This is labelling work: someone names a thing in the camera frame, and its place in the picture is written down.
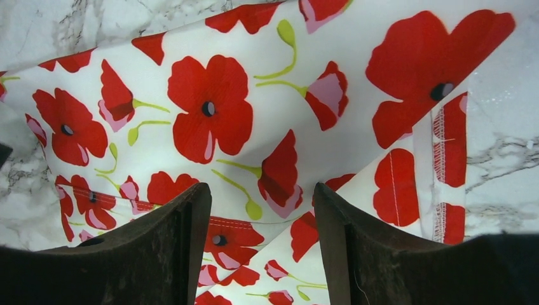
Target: flower center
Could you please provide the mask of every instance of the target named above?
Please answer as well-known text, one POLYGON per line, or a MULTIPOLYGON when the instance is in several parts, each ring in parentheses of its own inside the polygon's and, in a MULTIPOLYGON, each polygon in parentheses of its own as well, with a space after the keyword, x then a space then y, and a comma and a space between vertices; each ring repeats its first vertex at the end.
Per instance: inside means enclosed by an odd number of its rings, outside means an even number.
POLYGON ((69 126, 67 126, 67 125, 62 125, 60 127, 60 129, 62 130, 62 133, 64 135, 73 135, 74 134, 73 130, 71 128, 69 128, 69 126))
POLYGON ((90 191, 88 198, 90 199, 91 203, 97 202, 97 194, 95 192, 90 191))
POLYGON ((216 246, 225 246, 228 241, 226 241, 226 237, 224 237, 223 235, 215 235, 213 238, 212 238, 212 242, 214 243, 214 245, 216 246))
POLYGON ((208 118, 211 118, 215 114, 215 104, 208 100, 202 104, 202 113, 208 118))
POLYGON ((430 98, 436 102, 440 102, 444 99, 444 97, 449 95, 453 89, 454 84, 452 83, 439 83, 430 92, 430 98))

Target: poppy flower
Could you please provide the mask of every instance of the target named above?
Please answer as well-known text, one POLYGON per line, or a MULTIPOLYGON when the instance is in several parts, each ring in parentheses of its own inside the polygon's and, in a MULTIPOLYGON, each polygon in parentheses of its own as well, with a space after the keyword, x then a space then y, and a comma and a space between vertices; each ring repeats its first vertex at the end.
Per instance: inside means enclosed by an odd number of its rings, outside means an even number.
POLYGON ((80 52, 69 56, 51 59, 49 61, 43 62, 42 64, 39 64, 39 66, 52 72, 56 68, 56 63, 58 63, 67 72, 75 73, 79 71, 80 68, 86 67, 90 63, 90 57, 94 49, 90 49, 88 51, 80 52))
POLYGON ((241 22, 249 34, 256 34, 261 27, 268 25, 277 10, 276 3, 244 4, 206 19, 206 25, 221 33, 228 33, 241 22))
POLYGON ((92 239, 94 236, 86 230, 82 230, 82 232, 79 233, 79 238, 81 239, 81 243, 85 242, 86 240, 92 239))
POLYGON ((286 290, 270 292, 268 300, 273 305, 292 305, 294 302, 294 299, 286 290))
MULTIPOLYGON (((333 191, 337 191, 354 176, 354 173, 347 173, 346 175, 329 179, 325 182, 325 185, 333 191)), ((319 241, 314 209, 303 214, 292 223, 290 227, 290 236, 292 237, 290 243, 290 246, 292 247, 292 258, 295 262, 299 262, 299 260, 305 256, 307 251, 319 241)))
POLYGON ((232 305, 232 302, 225 299, 222 295, 214 297, 211 292, 206 291, 196 297, 194 305, 232 305))
POLYGON ((157 65, 163 63, 163 58, 165 58, 165 52, 163 51, 163 37, 165 33, 138 37, 131 40, 133 46, 144 54, 146 54, 151 60, 153 60, 157 65))
POLYGON ((38 90, 32 97, 53 131, 52 149, 58 159, 86 166, 90 162, 88 153, 103 158, 108 146, 105 128, 93 121, 86 106, 67 91, 56 88, 54 94, 38 90))
POLYGON ((245 101, 247 75, 233 58, 216 55, 205 69, 193 57, 172 65, 168 97, 187 113, 180 113, 173 126, 174 144, 185 158, 209 163, 215 143, 231 156, 249 139, 253 110, 245 101))
POLYGON ((353 0, 299 0, 299 11, 312 34, 321 26, 342 14, 353 0))
POLYGON ((176 181, 165 172, 154 173, 148 184, 148 201, 154 205, 164 205, 197 183, 198 179, 186 173, 179 175, 176 181))
POLYGON ((153 205, 148 202, 139 201, 139 185, 133 180, 133 177, 127 176, 127 179, 118 189, 120 196, 129 199, 131 202, 133 215, 150 212, 153 205))
POLYGON ((56 184, 73 187, 79 213, 85 216, 86 223, 91 227, 104 230, 116 227, 116 220, 107 212, 116 205, 115 197, 91 191, 86 180, 79 175, 71 177, 70 182, 59 176, 56 184))
POLYGON ((238 285, 247 287, 255 285, 258 280, 260 280, 260 274, 258 272, 242 265, 219 284, 221 286, 228 286, 232 281, 235 281, 238 285))
POLYGON ((39 124, 39 122, 36 119, 26 114, 26 125, 28 125, 30 130, 32 130, 32 132, 36 136, 36 138, 38 138, 39 143, 41 143, 41 146, 42 147, 47 146, 47 134, 41 127, 41 124, 39 124))
POLYGON ((410 133, 514 29, 511 14, 489 10, 469 14, 452 32, 429 11, 395 22, 365 72, 374 86, 402 100, 378 107, 372 119, 378 144, 388 148, 410 133))
POLYGON ((258 180, 260 194, 281 218, 287 218, 303 201, 303 189, 297 182, 296 137, 289 130, 275 150, 262 161, 258 180))
POLYGON ((114 132, 124 127, 135 115, 133 93, 124 85, 118 74, 106 60, 101 63, 101 95, 97 105, 99 114, 110 124, 114 132))
POLYGON ((249 222, 211 217, 204 252, 210 252, 224 269, 238 269, 250 260, 264 237, 249 222))
POLYGON ((60 197, 60 213, 62 214, 62 228, 64 229, 65 237, 69 242, 73 241, 73 238, 75 237, 75 234, 73 233, 73 229, 71 229, 71 226, 69 225, 69 222, 67 221, 68 217, 71 217, 73 215, 73 200, 71 200, 71 197, 65 192, 63 188, 60 186, 56 186, 56 192, 58 192, 58 196, 60 197))
POLYGON ((374 182, 374 209, 381 220, 406 227, 420 217, 414 155, 401 148, 391 150, 378 164, 374 182))
POLYGON ((214 265, 203 265, 200 268, 200 273, 198 274, 198 286, 213 286, 219 283, 219 278, 217 277, 217 267, 214 265))
POLYGON ((434 118, 433 132, 440 140, 434 144, 434 171, 438 181, 451 187, 466 181, 466 103, 463 93, 444 105, 434 118))
POLYGON ((305 100, 318 118, 322 131, 335 126, 348 105, 346 76, 335 62, 329 62, 324 73, 312 83, 305 100))
POLYGON ((464 228, 466 210, 458 205, 442 202, 441 207, 445 210, 446 227, 444 228, 444 243, 456 245, 464 240, 464 228))
POLYGON ((264 269, 266 270, 267 274, 276 281, 286 278, 289 275, 289 272, 284 270, 283 267, 281 267, 281 265, 279 265, 279 263, 277 263, 277 261, 274 259, 267 262, 264 269))

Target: red flower petal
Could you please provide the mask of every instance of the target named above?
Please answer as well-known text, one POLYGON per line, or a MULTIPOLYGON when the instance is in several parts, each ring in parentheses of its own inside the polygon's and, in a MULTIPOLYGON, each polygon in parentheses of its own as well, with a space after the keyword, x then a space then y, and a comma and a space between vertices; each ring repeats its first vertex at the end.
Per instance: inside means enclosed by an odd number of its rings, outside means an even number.
POLYGON ((129 122, 135 115, 133 93, 125 86, 117 73, 106 60, 101 63, 101 95, 99 114, 116 132, 129 122))
POLYGON ((163 52, 163 37, 165 33, 155 34, 146 37, 138 37, 131 41, 135 48, 142 51, 151 58, 157 65, 163 63, 165 52, 163 52))
POLYGON ((307 212, 290 227, 292 258, 299 262, 307 251, 318 242, 317 223, 314 214, 307 212))
POLYGON ((67 72, 75 73, 79 71, 80 68, 86 67, 90 63, 90 56, 92 55, 92 51, 94 49, 52 59, 47 62, 43 62, 39 66, 52 72, 54 71, 56 63, 58 62, 67 72))
POLYGON ((271 21, 280 3, 244 4, 233 10, 206 19, 206 25, 228 33, 240 21, 249 34, 256 34, 271 21))
POLYGON ((450 205, 449 203, 442 203, 446 205, 446 232, 444 235, 444 243, 448 245, 456 245, 464 240, 464 228, 466 210, 464 207, 450 205))
POLYGON ((177 116, 172 129, 176 149, 185 158, 207 164, 216 142, 224 153, 236 155, 249 139, 253 116, 245 101, 247 75, 235 59, 216 55, 207 69, 191 57, 176 62, 168 96, 188 112, 177 116))
POLYGON ((458 86, 513 30, 508 13, 476 11, 452 33, 431 12, 395 22, 372 52, 367 78, 402 102, 383 102, 372 119, 387 148, 458 86))
POLYGON ((219 278, 217 277, 217 267, 214 265, 203 265, 200 268, 200 273, 198 275, 198 286, 213 286, 219 283, 219 278))
POLYGON ((348 105, 348 81, 335 62, 329 62, 324 73, 309 86, 305 99, 318 118, 322 131, 335 126, 348 105))
POLYGON ((164 205, 196 183, 199 183, 198 179, 186 173, 179 175, 176 181, 165 172, 154 173, 148 184, 148 201, 155 205, 164 205))
POLYGON ((289 130, 275 150, 262 161, 258 188, 269 207, 281 218, 288 217, 301 204, 303 190, 297 182, 296 137, 289 130))
POLYGON ((290 274, 288 271, 284 270, 284 268, 281 267, 281 265, 279 265, 279 263, 277 263, 277 261, 274 259, 266 263, 264 270, 266 270, 266 273, 276 281, 285 278, 290 274))
POLYGON ((294 302, 294 299, 286 290, 270 292, 268 300, 273 305, 292 305, 294 302))
POLYGON ((222 286, 228 286, 230 283, 232 283, 232 281, 235 281, 240 286, 246 287, 255 285, 259 279, 260 274, 258 274, 258 272, 245 266, 241 266, 219 284, 222 286))
POLYGON ((380 188, 374 193, 374 209, 381 220, 404 227, 419 219, 413 154, 400 148, 390 151, 380 161, 374 181, 380 188))
POLYGON ((206 291, 194 300, 194 305, 232 305, 232 302, 221 295, 214 297, 211 292, 206 291))
POLYGON ((107 210, 114 208, 116 198, 89 190, 86 180, 79 175, 71 177, 70 185, 77 201, 79 213, 85 215, 86 223, 95 229, 110 230, 116 227, 116 220, 107 210))
POLYGON ((47 134, 45 133, 45 131, 41 127, 41 124, 39 124, 39 122, 36 119, 34 119, 31 116, 29 116, 28 114, 26 114, 26 125, 28 125, 30 130, 32 130, 34 135, 36 135, 36 137, 39 140, 39 143, 41 143, 41 146, 46 147, 47 146, 47 134))
POLYGON ((440 139, 433 147, 436 177, 452 187, 463 186, 466 181, 466 101, 466 93, 454 98, 433 122, 433 132, 440 139))
POLYGON ((351 0, 300 0, 299 10, 303 14, 305 20, 307 20, 308 15, 310 14, 307 14, 305 7, 308 5, 313 10, 314 19, 316 21, 321 21, 339 13, 349 2, 351 2, 351 0))
POLYGON ((65 237, 69 242, 73 241, 75 234, 69 225, 67 217, 73 215, 73 200, 65 192, 62 187, 56 186, 56 191, 58 192, 58 197, 60 197, 60 214, 62 219, 62 228, 64 229, 65 237))
POLYGON ((353 0, 299 0, 299 11, 305 19, 307 33, 312 34, 321 26, 342 14, 353 0))
POLYGON ((215 261, 225 269, 237 269, 258 251, 264 237, 249 222, 211 217, 204 252, 213 254, 215 261))

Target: poppy print dress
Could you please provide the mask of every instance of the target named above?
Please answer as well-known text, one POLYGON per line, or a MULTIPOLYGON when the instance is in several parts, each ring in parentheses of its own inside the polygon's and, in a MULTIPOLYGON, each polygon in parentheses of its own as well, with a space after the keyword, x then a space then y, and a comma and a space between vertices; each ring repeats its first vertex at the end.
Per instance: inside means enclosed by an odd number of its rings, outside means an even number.
POLYGON ((329 304, 313 190, 463 241, 468 75, 533 0, 290 0, 0 72, 76 246, 209 184, 197 305, 329 304))

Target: marble surface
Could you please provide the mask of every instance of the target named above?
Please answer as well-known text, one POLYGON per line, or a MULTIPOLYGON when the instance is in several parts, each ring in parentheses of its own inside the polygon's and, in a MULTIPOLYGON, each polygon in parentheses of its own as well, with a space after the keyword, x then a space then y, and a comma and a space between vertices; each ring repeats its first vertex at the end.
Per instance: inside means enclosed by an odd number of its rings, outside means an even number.
MULTIPOLYGON (((145 36, 244 3, 272 0, 0 0, 0 71, 145 36)), ((467 236, 539 231, 539 18, 524 24, 470 80, 467 236)), ((64 244, 43 154, 25 123, 0 104, 0 244, 64 244)))

